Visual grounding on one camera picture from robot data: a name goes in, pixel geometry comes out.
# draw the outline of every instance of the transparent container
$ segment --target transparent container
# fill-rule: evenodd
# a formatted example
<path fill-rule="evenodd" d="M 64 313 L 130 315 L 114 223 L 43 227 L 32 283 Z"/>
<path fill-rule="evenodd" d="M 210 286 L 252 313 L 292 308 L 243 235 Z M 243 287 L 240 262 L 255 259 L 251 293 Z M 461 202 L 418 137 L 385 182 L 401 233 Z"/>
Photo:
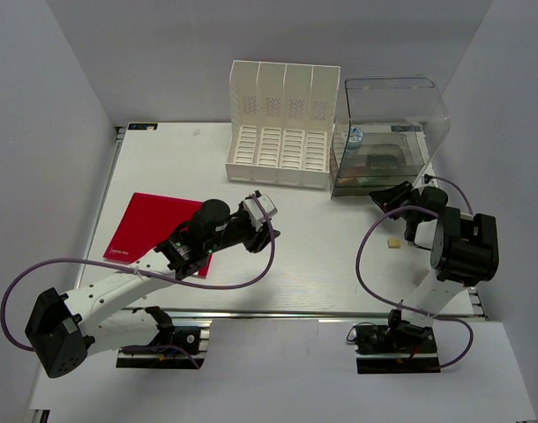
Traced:
<path fill-rule="evenodd" d="M 449 131 L 433 79 L 347 78 L 336 107 L 330 146 L 332 197 L 365 196 L 414 183 Z"/>

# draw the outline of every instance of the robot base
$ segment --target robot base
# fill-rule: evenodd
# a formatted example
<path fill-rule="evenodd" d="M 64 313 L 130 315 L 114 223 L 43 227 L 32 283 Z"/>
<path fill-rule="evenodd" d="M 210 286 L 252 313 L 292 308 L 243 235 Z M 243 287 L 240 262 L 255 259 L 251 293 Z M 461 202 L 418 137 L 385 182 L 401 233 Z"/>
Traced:
<path fill-rule="evenodd" d="M 424 340 L 409 359 L 412 349 L 401 351 L 392 344 L 381 342 L 377 334 L 383 333 L 386 325 L 357 326 L 355 344 L 357 345 L 357 373 L 359 375 L 401 374 L 401 373 L 439 373 L 436 340 Z"/>
<path fill-rule="evenodd" d="M 205 359 L 201 351 L 201 329 L 198 326 L 176 326 L 173 329 L 169 341 L 162 342 L 183 348 L 193 356 L 199 367 L 202 367 Z M 179 352 L 172 350 L 121 351 L 116 358 L 116 368 L 172 368 L 197 370 L 192 362 Z"/>

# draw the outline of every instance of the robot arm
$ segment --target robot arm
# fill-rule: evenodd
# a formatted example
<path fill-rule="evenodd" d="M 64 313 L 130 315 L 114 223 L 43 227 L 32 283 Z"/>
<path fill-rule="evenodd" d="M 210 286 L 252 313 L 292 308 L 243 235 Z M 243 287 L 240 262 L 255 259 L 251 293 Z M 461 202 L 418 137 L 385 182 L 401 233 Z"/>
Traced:
<path fill-rule="evenodd" d="M 498 245 L 496 220 L 492 216 L 461 214 L 459 209 L 446 206 L 447 195 L 438 188 L 426 187 L 420 192 L 405 182 L 392 189 L 370 193 L 371 198 L 384 212 L 403 205 L 417 205 L 437 213 L 437 220 L 421 211 L 404 211 L 394 215 L 406 223 L 404 238 L 410 245 L 415 241 L 428 244 L 431 270 L 422 283 L 402 304 L 422 310 L 416 313 L 406 308 L 391 310 L 388 324 L 360 326 L 356 328 L 355 343 L 363 356 L 398 354 L 414 349 L 434 353 L 433 318 L 461 291 L 476 286 L 482 280 L 491 280 L 498 267 Z M 423 240 L 424 229 L 430 229 L 430 241 Z M 415 371 L 421 365 L 403 361 L 396 365 L 396 372 Z"/>
<path fill-rule="evenodd" d="M 270 218 L 277 213 L 268 196 L 258 191 L 254 196 Z M 97 352 L 127 345 L 168 345 L 175 328 L 160 308 L 123 310 L 143 296 L 173 285 L 141 272 L 182 280 L 205 267 L 216 251 L 242 243 L 248 251 L 258 253 L 270 241 L 267 222 L 252 197 L 243 200 L 231 215 L 227 204 L 208 200 L 190 221 L 131 264 L 133 273 L 114 273 L 61 295 L 54 288 L 41 293 L 26 336 L 49 377 L 70 373 Z"/>

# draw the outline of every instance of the white wall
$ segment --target white wall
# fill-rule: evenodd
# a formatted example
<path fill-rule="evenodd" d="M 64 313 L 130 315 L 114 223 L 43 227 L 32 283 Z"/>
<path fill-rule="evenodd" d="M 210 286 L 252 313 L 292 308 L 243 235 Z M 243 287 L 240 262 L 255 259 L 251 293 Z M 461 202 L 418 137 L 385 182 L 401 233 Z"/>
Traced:
<path fill-rule="evenodd" d="M 495 0 L 444 98 L 452 128 L 437 170 L 497 217 L 500 267 L 482 301 L 538 417 L 538 0 Z"/>
<path fill-rule="evenodd" d="M 75 256 L 113 150 L 114 129 L 43 0 L 0 0 L 0 300 L 30 264 Z M 72 285 L 57 266 L 25 280 L 10 302 L 24 328 L 36 295 Z M 0 329 L 0 423 L 22 421 L 39 367 Z"/>
<path fill-rule="evenodd" d="M 491 0 L 48 0 L 102 105 L 129 120 L 227 121 L 233 59 L 429 73 L 442 90 Z"/>

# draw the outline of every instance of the small cracker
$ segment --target small cracker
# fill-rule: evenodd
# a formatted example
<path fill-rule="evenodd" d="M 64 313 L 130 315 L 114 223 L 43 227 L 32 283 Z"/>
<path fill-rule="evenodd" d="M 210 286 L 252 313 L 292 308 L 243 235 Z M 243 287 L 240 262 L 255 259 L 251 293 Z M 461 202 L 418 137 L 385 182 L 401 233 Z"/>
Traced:
<path fill-rule="evenodd" d="M 386 245 L 389 246 L 389 249 L 399 249 L 400 240 L 398 238 L 389 238 L 389 240 L 386 242 Z"/>

